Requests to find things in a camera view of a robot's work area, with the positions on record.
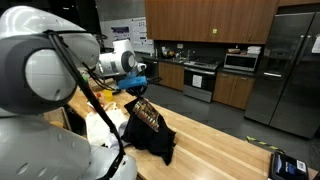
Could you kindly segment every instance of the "black cloth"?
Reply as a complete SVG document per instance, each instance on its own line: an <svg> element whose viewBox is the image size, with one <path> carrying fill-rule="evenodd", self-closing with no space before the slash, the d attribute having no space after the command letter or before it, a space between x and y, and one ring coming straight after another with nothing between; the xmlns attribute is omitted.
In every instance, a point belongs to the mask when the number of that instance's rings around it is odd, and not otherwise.
<svg viewBox="0 0 320 180"><path fill-rule="evenodd" d="M161 114L159 114L158 118L158 132L139 119L132 111L138 100L139 98L124 106L130 113L130 118L121 138L139 150L147 149L151 154L162 157L165 164L169 165L175 146L173 141L176 133L168 128Z"/></svg>

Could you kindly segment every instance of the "floor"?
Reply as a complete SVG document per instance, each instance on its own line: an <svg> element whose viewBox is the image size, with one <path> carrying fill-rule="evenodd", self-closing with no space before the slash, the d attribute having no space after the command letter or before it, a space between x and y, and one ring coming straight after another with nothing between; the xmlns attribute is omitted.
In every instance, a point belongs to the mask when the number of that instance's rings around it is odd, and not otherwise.
<svg viewBox="0 0 320 180"><path fill-rule="evenodd" d="M244 119L244 111L220 103L206 103L182 92L150 85L144 97L164 108L245 140L251 136L283 149L287 155L320 170L320 137L307 140L258 122Z"/></svg>

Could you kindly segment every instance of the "refrigerator door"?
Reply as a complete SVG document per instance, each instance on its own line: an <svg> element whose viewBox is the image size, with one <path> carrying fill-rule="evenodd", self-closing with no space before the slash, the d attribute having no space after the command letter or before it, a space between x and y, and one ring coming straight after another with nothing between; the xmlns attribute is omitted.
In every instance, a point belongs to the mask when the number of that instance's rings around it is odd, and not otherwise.
<svg viewBox="0 0 320 180"><path fill-rule="evenodd" d="M320 13L307 33L288 84L280 98L271 126L311 138L320 126L320 54L313 54L320 35Z"/></svg>
<svg viewBox="0 0 320 180"><path fill-rule="evenodd" d="M315 13L276 15L245 117L269 124Z"/></svg>

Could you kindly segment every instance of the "refrigerator handle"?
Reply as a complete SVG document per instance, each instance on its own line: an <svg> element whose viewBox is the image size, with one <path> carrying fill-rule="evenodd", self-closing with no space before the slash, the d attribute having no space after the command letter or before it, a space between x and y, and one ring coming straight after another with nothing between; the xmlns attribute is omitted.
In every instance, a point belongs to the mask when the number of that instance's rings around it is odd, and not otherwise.
<svg viewBox="0 0 320 180"><path fill-rule="evenodd" d="M300 55L299 55L299 57L298 57L298 60L297 60L296 65L298 65L298 64L300 63L301 58L302 58L304 52L306 51L306 48L307 48L307 46L308 46L308 43L309 43L310 39L311 39L311 35L308 35L306 41L305 41L304 44L303 44L303 47L302 47L301 53L300 53Z"/></svg>
<svg viewBox="0 0 320 180"><path fill-rule="evenodd" d="M301 46L302 46L303 39L304 39L304 35L301 35L301 36L300 36L300 39L299 39L299 42L298 42L297 49L296 49L296 51L295 51L294 54L293 54L293 57L292 57L292 59L291 59L291 61L290 61L290 64L293 64L294 60L297 58L298 53L299 53L299 50L301 49Z"/></svg>

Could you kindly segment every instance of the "wooden countertop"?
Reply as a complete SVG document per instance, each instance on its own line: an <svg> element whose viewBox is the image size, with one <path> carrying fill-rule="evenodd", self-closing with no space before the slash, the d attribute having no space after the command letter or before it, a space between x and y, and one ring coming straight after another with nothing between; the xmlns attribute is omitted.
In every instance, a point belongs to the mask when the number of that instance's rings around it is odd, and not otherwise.
<svg viewBox="0 0 320 180"><path fill-rule="evenodd" d="M123 107L134 99L122 92L113 97L117 107ZM91 109L86 97L76 91L68 103L83 119ZM137 161L138 174L143 179L267 179L271 153L244 140L237 139L216 129L198 123L185 116L153 106L161 113L167 125L175 132L176 146L172 162L166 166L160 157L147 150L125 148ZM316 171L309 169L309 176Z"/></svg>

